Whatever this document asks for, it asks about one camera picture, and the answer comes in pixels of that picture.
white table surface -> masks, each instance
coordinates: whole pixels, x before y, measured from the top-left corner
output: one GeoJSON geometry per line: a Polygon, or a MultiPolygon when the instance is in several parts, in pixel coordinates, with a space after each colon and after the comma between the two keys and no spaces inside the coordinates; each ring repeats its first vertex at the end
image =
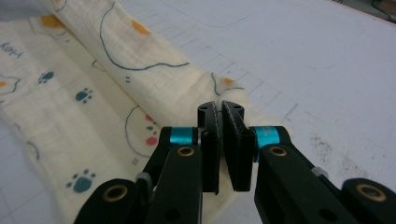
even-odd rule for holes
{"type": "MultiPolygon", "coordinates": [[[[328,0],[121,3],[202,68],[242,82],[337,187],[366,177],[396,191],[395,24],[328,0]]],[[[43,13],[36,1],[0,2],[2,21],[43,13]]],[[[2,224],[60,222],[23,142],[2,120],[0,193],[2,224]]],[[[260,223],[253,196],[241,193],[216,223],[260,223]]]]}

cartoon print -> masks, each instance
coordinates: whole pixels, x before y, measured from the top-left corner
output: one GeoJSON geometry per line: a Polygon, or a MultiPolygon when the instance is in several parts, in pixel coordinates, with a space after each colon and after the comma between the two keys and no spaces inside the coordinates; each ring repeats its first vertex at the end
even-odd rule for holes
{"type": "MultiPolygon", "coordinates": [[[[105,23],[105,18],[106,16],[111,12],[111,10],[114,7],[115,2],[113,2],[113,4],[111,5],[111,8],[104,14],[102,20],[101,20],[101,24],[100,24],[100,32],[99,32],[99,37],[102,41],[102,46],[106,52],[106,56],[107,58],[114,64],[116,65],[118,68],[124,69],[124,70],[129,70],[129,71],[145,71],[145,70],[149,70],[150,68],[156,67],[156,66],[166,66],[166,67],[172,67],[172,68],[176,68],[176,67],[182,67],[182,66],[186,66],[190,63],[181,63],[181,64],[170,64],[170,63],[165,63],[165,62],[152,62],[151,64],[146,64],[146,65],[141,65],[139,67],[134,67],[132,65],[126,65],[126,64],[121,64],[118,63],[114,60],[113,55],[117,54],[117,52],[111,48],[112,45],[116,45],[116,42],[111,43],[111,39],[105,39],[105,36],[103,34],[103,26],[105,23]]],[[[141,35],[150,35],[150,31],[148,29],[146,29],[143,25],[141,25],[139,22],[132,20],[131,22],[131,27],[133,28],[133,31],[138,32],[141,35]]]]}
{"type": "Polygon", "coordinates": [[[22,54],[23,54],[22,51],[20,51],[19,49],[16,49],[15,47],[13,47],[12,44],[9,43],[9,42],[5,42],[5,43],[0,44],[0,49],[4,53],[8,54],[8,56],[15,57],[17,59],[19,59],[22,56],[22,54]]]}
{"type": "Polygon", "coordinates": [[[141,35],[149,35],[150,32],[148,29],[146,29],[146,27],[144,27],[142,24],[140,24],[139,22],[132,20],[132,27],[134,27],[134,29],[141,35]]]}
{"type": "Polygon", "coordinates": [[[93,63],[91,64],[92,67],[97,68],[99,70],[101,70],[102,72],[105,72],[106,69],[102,67],[101,64],[99,64],[99,62],[97,60],[93,61],[93,63]]]}
{"type": "Polygon", "coordinates": [[[55,11],[57,12],[64,9],[66,4],[67,4],[67,0],[52,0],[53,9],[55,9],[55,11]]]}
{"type": "Polygon", "coordinates": [[[82,173],[82,175],[79,174],[74,174],[72,176],[72,181],[68,182],[66,184],[66,187],[72,188],[73,187],[73,191],[75,193],[82,193],[87,191],[88,189],[91,188],[92,185],[92,180],[96,177],[96,174],[90,174],[90,170],[89,169],[85,169],[84,172],[82,173]]]}
{"type": "Polygon", "coordinates": [[[39,161],[40,151],[38,151],[38,147],[33,142],[30,141],[26,142],[26,145],[33,148],[33,150],[35,151],[35,159],[39,161]]]}
{"type": "Polygon", "coordinates": [[[17,90],[20,79],[0,75],[0,95],[10,94],[17,90]]]}
{"type": "Polygon", "coordinates": [[[52,78],[53,78],[53,72],[43,73],[38,79],[38,84],[47,83],[52,78]]]}
{"type": "Polygon", "coordinates": [[[157,123],[136,106],[126,118],[124,128],[129,148],[137,156],[149,158],[158,144],[160,128],[157,123]]]}
{"type": "Polygon", "coordinates": [[[83,91],[79,91],[76,94],[76,100],[82,102],[83,104],[87,104],[88,101],[92,99],[92,93],[93,91],[90,91],[90,89],[85,88],[83,91]]]}
{"type": "Polygon", "coordinates": [[[211,74],[213,82],[215,84],[215,94],[220,96],[222,95],[225,91],[230,91],[230,90],[244,90],[244,88],[238,86],[238,84],[228,78],[228,77],[216,77],[215,74],[211,74]]]}
{"type": "Polygon", "coordinates": [[[37,35],[49,35],[54,39],[67,36],[64,24],[54,15],[29,18],[28,21],[32,32],[37,35]]]}

brass screw hole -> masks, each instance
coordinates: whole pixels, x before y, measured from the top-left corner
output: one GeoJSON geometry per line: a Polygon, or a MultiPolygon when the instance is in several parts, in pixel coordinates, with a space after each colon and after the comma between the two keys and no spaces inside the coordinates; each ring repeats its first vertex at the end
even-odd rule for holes
{"type": "Polygon", "coordinates": [[[368,184],[359,184],[356,186],[356,190],[359,194],[375,202],[381,203],[387,199],[387,195],[382,190],[368,184]]]}
{"type": "Polygon", "coordinates": [[[128,189],[124,185],[114,185],[103,193],[103,200],[109,203],[114,203],[125,197],[127,192],[128,189]]]}
{"type": "Polygon", "coordinates": [[[182,157],[189,157],[194,154],[194,149],[192,147],[181,147],[177,150],[177,155],[182,157]]]}
{"type": "Polygon", "coordinates": [[[282,147],[271,147],[270,148],[271,154],[274,156],[286,156],[288,154],[288,151],[282,147]]]}

blue marker tape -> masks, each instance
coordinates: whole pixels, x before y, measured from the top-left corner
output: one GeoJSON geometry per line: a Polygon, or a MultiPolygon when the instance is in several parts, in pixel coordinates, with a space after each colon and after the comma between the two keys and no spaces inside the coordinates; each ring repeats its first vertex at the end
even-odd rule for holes
{"type": "Polygon", "coordinates": [[[192,127],[172,128],[170,142],[179,145],[192,145],[192,127]]]}
{"type": "Polygon", "coordinates": [[[256,162],[258,162],[260,158],[260,149],[262,149],[262,147],[265,147],[268,144],[280,143],[279,133],[274,126],[256,126],[253,128],[256,131],[257,143],[259,145],[256,160],[256,162]]]}

fabric fold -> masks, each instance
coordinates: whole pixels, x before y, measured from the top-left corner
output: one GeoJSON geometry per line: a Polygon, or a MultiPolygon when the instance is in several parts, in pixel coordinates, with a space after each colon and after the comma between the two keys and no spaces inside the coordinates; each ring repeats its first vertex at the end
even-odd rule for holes
{"type": "MultiPolygon", "coordinates": [[[[275,124],[236,81],[204,72],[115,1],[42,0],[53,13],[0,23],[0,112],[26,144],[66,223],[102,183],[134,180],[162,126],[196,126],[196,108],[229,100],[247,125],[275,124]]],[[[203,222],[234,198],[204,195],[203,222]]]]}

